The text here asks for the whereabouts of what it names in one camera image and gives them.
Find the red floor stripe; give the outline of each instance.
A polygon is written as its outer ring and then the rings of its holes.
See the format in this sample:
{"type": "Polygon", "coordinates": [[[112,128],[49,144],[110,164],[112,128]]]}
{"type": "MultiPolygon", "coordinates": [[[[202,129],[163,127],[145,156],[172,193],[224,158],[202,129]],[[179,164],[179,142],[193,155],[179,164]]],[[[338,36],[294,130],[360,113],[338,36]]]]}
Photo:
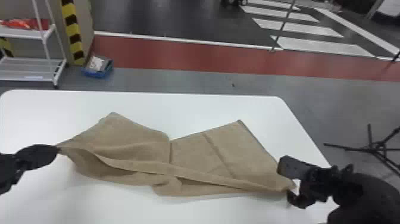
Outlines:
{"type": "Polygon", "coordinates": [[[276,74],[400,82],[400,63],[373,58],[95,36],[116,67],[276,74]]]}

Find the white floor marking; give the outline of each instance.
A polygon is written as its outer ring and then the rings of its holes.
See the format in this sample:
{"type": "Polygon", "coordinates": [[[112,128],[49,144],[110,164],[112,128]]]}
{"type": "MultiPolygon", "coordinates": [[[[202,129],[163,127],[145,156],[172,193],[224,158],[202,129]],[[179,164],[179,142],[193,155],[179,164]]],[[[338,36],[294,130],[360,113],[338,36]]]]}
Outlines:
{"type": "Polygon", "coordinates": [[[280,37],[278,44],[284,49],[293,49],[298,51],[314,51],[331,54],[345,54],[354,56],[374,57],[368,51],[358,45],[348,43],[334,43],[326,41],[312,41],[308,39],[280,37]]]}
{"type": "MultiPolygon", "coordinates": [[[[269,16],[282,17],[282,18],[285,18],[286,14],[288,13],[287,11],[270,10],[267,8],[258,8],[258,7],[247,6],[247,5],[242,6],[242,9],[246,13],[269,15],[269,16]]],[[[303,14],[303,13],[291,13],[289,18],[292,18],[295,20],[306,20],[306,21],[318,22],[318,20],[316,20],[314,17],[312,17],[308,14],[303,14]]]]}
{"type": "MultiPolygon", "coordinates": [[[[265,29],[272,29],[272,30],[280,30],[282,23],[280,21],[274,20],[263,20],[260,18],[253,18],[253,20],[262,28],[265,29]]],[[[310,26],[310,25],[303,25],[297,23],[286,23],[284,31],[291,31],[291,32],[298,32],[298,33],[310,33],[314,35],[325,35],[325,36],[335,36],[342,38],[343,36],[340,35],[338,32],[334,31],[331,28],[323,27],[323,26],[310,26]]]]}
{"type": "MultiPolygon", "coordinates": [[[[249,0],[249,3],[257,4],[257,5],[267,5],[267,6],[274,6],[278,8],[286,8],[289,9],[291,4],[282,3],[282,2],[275,2],[275,1],[268,1],[268,0],[249,0]]],[[[296,6],[293,6],[293,10],[300,10],[296,6]]]]}
{"type": "Polygon", "coordinates": [[[271,49],[270,46],[262,46],[262,45],[251,45],[251,44],[241,44],[241,43],[227,43],[227,42],[216,42],[216,41],[200,41],[193,39],[184,39],[184,38],[167,38],[162,36],[147,36],[147,35],[136,35],[129,33],[113,33],[106,31],[95,31],[95,35],[97,36],[115,36],[119,38],[132,38],[132,39],[147,39],[154,41],[170,41],[170,42],[181,42],[181,43],[198,43],[198,44],[206,44],[206,45],[218,45],[218,46],[233,46],[237,48],[255,48],[255,49],[271,49]]]}
{"type": "Polygon", "coordinates": [[[347,28],[353,30],[354,32],[358,33],[359,35],[367,38],[368,40],[372,41],[376,45],[384,48],[385,50],[389,51],[392,54],[397,54],[400,49],[396,47],[395,45],[392,45],[391,43],[375,36],[374,34],[356,26],[353,23],[350,23],[349,21],[345,20],[344,18],[331,13],[329,10],[324,10],[321,8],[316,8],[315,10],[319,11],[320,13],[324,14],[325,16],[328,16],[329,18],[337,21],[338,23],[341,23],[342,25],[346,26],[347,28]]]}

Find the white crosswalk stripe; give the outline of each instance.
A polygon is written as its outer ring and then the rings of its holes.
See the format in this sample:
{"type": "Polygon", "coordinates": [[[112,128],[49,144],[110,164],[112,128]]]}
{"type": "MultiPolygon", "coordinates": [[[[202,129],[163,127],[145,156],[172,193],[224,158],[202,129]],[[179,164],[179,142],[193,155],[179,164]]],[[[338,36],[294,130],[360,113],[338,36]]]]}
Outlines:
{"type": "MultiPolygon", "coordinates": [[[[285,18],[286,14],[288,13],[287,11],[280,11],[280,10],[271,10],[268,8],[258,8],[258,7],[253,7],[253,6],[242,6],[242,9],[246,13],[253,13],[253,14],[260,14],[260,15],[269,15],[273,17],[281,17],[285,18]]],[[[303,14],[303,13],[291,13],[289,18],[295,19],[295,20],[305,20],[305,21],[312,21],[312,22],[318,22],[314,17],[308,15],[308,14],[303,14]]]]}
{"type": "MultiPolygon", "coordinates": [[[[251,14],[253,17],[253,21],[256,22],[260,28],[270,29],[270,30],[280,30],[283,24],[283,19],[285,18],[288,9],[290,8],[290,4],[285,4],[281,2],[274,2],[269,0],[249,0],[249,3],[260,5],[260,7],[255,6],[242,6],[244,12],[251,14]],[[278,7],[282,8],[282,10],[275,10],[268,7],[278,7]],[[257,15],[266,15],[269,17],[276,17],[272,19],[264,19],[257,18],[260,16],[257,15]]],[[[308,38],[315,38],[315,36],[305,35],[307,39],[300,38],[292,38],[285,36],[285,32],[296,32],[301,34],[312,34],[312,35],[320,35],[320,36],[333,36],[336,38],[343,38],[343,36],[337,31],[333,30],[329,27],[318,26],[319,21],[315,19],[313,16],[309,14],[299,13],[301,11],[299,7],[293,8],[296,12],[291,13],[289,18],[294,20],[302,20],[313,22],[315,25],[310,24],[302,24],[304,22],[299,21],[298,23],[290,22],[285,23],[283,28],[283,34],[278,40],[278,44],[283,49],[292,49],[297,51],[309,51],[309,52],[323,52],[329,54],[342,54],[342,55],[353,55],[353,56],[363,56],[363,57],[374,57],[373,54],[366,51],[364,48],[350,43],[337,43],[337,42],[328,42],[328,41],[316,41],[308,38]]]]}
{"type": "MultiPolygon", "coordinates": [[[[249,0],[249,3],[257,4],[257,5],[273,6],[273,7],[277,7],[277,8],[285,8],[285,9],[289,9],[291,6],[291,4],[288,4],[288,3],[268,1],[268,0],[249,0]]],[[[296,6],[293,6],[293,10],[298,11],[300,9],[296,6]]]]}
{"type": "MultiPolygon", "coordinates": [[[[265,28],[265,29],[272,29],[272,30],[279,30],[283,23],[281,21],[263,20],[260,18],[253,18],[253,20],[260,27],[265,28]]],[[[335,36],[335,37],[339,37],[339,38],[343,37],[338,32],[336,32],[333,29],[328,28],[328,27],[310,26],[310,25],[303,25],[303,24],[298,24],[298,23],[286,23],[283,30],[291,31],[291,32],[298,32],[298,33],[310,33],[313,35],[335,36]]]]}
{"type": "Polygon", "coordinates": [[[298,51],[313,51],[331,54],[374,57],[374,55],[364,50],[362,47],[348,43],[313,41],[308,39],[287,38],[281,36],[278,39],[278,44],[284,49],[293,49],[298,51]]]}

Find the dark floor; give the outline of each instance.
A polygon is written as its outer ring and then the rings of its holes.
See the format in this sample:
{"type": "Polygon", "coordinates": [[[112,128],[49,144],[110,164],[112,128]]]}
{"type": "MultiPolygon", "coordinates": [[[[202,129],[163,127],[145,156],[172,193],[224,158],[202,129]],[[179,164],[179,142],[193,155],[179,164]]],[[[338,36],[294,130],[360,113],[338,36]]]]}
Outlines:
{"type": "MultiPolygon", "coordinates": [[[[52,85],[0,82],[2,93],[14,88],[52,89],[52,85]]],[[[365,145],[367,123],[373,125],[375,139],[391,132],[400,124],[400,83],[120,68],[106,79],[91,79],[82,76],[78,67],[71,67],[60,80],[60,89],[278,96],[287,103],[331,164],[343,167],[354,163],[358,171],[381,177],[400,189],[400,178],[375,158],[323,146],[324,142],[365,145]]],[[[400,137],[390,145],[399,147],[400,137]]],[[[400,159],[400,154],[393,156],[400,159]]]]}
{"type": "MultiPolygon", "coordinates": [[[[248,6],[278,11],[287,10],[253,3],[248,6]]],[[[341,34],[343,38],[293,31],[284,31],[282,36],[311,41],[354,44],[375,56],[393,57],[393,53],[315,9],[300,6],[298,8],[300,10],[294,11],[294,13],[308,14],[318,21],[290,18],[288,22],[329,27],[341,34]]],[[[253,18],[271,21],[284,20],[282,17],[271,15],[249,14],[240,7],[222,6],[220,1],[216,0],[121,0],[117,2],[96,0],[92,1],[92,14],[95,30],[99,31],[264,46],[275,45],[271,36],[278,35],[278,30],[263,29],[253,21],[253,18]]],[[[341,13],[340,16],[362,28],[366,27],[365,29],[391,44],[400,45],[399,39],[393,38],[393,35],[388,35],[387,32],[380,32],[380,28],[376,29],[377,26],[369,26],[369,23],[360,22],[360,18],[348,16],[346,12],[341,13]]]]}

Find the red package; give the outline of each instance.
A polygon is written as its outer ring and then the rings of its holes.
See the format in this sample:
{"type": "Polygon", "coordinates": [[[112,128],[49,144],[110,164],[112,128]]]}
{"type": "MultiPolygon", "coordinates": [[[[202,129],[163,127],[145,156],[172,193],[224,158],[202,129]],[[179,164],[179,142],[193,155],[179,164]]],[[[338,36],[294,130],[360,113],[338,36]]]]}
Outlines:
{"type": "MultiPolygon", "coordinates": [[[[42,29],[43,30],[48,30],[49,29],[49,20],[41,19],[40,23],[42,24],[42,29]]],[[[0,21],[0,24],[2,24],[3,26],[7,26],[7,27],[10,27],[10,28],[16,28],[16,29],[40,30],[39,25],[38,25],[38,20],[35,19],[35,18],[29,18],[29,19],[15,18],[15,19],[12,19],[12,20],[0,21]]]]}
{"type": "Polygon", "coordinates": [[[10,28],[30,29],[30,26],[24,20],[4,20],[1,21],[1,24],[10,28]]]}

